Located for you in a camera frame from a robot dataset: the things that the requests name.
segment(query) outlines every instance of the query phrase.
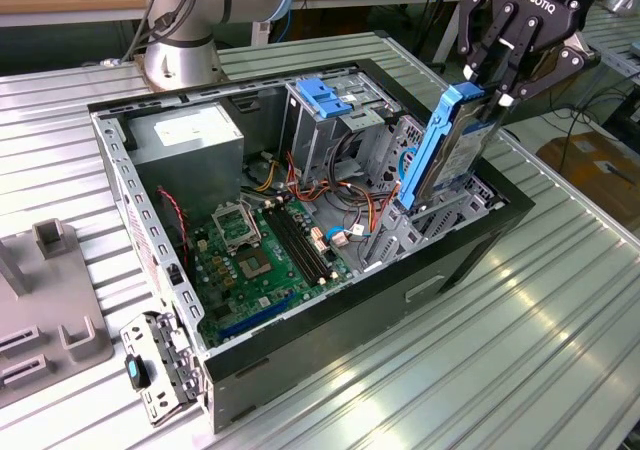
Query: slotted metal surface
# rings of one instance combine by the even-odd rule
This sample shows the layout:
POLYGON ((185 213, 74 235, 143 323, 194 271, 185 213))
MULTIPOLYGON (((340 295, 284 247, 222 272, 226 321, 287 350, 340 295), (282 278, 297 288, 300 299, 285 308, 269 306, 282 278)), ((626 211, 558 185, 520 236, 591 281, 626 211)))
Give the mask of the slotted metal surface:
MULTIPOLYGON (((640 41, 640 17, 619 17, 597 3, 591 7, 582 33, 600 52, 603 63, 625 77, 640 72, 640 58, 630 51, 631 44, 640 41)), ((638 84, 640 78, 633 81, 638 84)))
MULTIPOLYGON (((235 78, 362 57, 433 109, 443 83, 373 34, 222 54, 235 78)), ((462 285, 219 435, 195 407, 152 429, 118 330, 153 301, 84 109, 146 91, 131 66, 0 79, 0 236, 78 229, 116 353, 0 410, 7 448, 612 448, 640 417, 640 246, 503 136, 536 207, 462 285)))

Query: motherboard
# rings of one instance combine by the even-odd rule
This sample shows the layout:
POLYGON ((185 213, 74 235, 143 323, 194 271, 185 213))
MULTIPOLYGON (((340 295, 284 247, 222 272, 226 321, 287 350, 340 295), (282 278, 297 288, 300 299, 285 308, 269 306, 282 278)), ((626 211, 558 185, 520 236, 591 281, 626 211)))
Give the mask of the motherboard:
POLYGON ((220 345, 351 278, 333 251, 320 254, 313 228, 300 202, 283 200, 223 207, 190 232, 194 286, 205 309, 199 328, 208 345, 220 345))

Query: yellow wire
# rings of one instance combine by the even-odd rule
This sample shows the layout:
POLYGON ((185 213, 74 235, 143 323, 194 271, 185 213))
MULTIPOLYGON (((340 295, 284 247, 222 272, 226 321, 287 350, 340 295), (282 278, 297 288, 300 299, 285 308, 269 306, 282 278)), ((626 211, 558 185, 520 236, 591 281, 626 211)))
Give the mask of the yellow wire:
POLYGON ((258 188, 255 189, 257 192, 264 192, 267 188, 271 186, 271 184, 273 183, 273 176, 275 174, 277 164, 278 162, 276 162, 275 160, 271 162, 271 168, 269 169, 269 176, 267 177, 267 180, 262 185, 260 185, 258 188))

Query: blue latch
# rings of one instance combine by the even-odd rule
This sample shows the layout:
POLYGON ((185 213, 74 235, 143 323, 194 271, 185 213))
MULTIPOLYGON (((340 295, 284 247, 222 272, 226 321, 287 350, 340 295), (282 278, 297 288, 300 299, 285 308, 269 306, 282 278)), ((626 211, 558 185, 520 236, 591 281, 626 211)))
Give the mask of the blue latch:
POLYGON ((442 94, 436 111, 431 115, 420 148, 418 148, 402 181, 398 200, 404 208, 409 209, 413 205, 423 176, 429 171, 441 141, 449 135, 453 127, 459 105, 482 96, 484 96, 484 91, 470 82, 451 85, 442 94))
POLYGON ((351 105, 338 98, 333 88, 319 78, 300 80, 296 88, 322 118, 337 117, 353 110, 351 105))

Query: chip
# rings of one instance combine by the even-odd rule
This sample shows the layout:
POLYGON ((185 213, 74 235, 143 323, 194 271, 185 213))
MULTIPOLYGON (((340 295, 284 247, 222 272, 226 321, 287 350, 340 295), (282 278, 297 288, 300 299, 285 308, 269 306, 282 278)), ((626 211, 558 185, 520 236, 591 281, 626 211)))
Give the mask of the chip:
POLYGON ((229 307, 229 305, 227 305, 226 303, 213 309, 213 316, 216 317, 218 320, 230 314, 231 314, 231 307, 229 307))
POLYGON ((261 248, 251 248, 236 256, 236 262, 244 276, 251 280, 259 275, 270 272, 273 267, 267 254, 261 248))

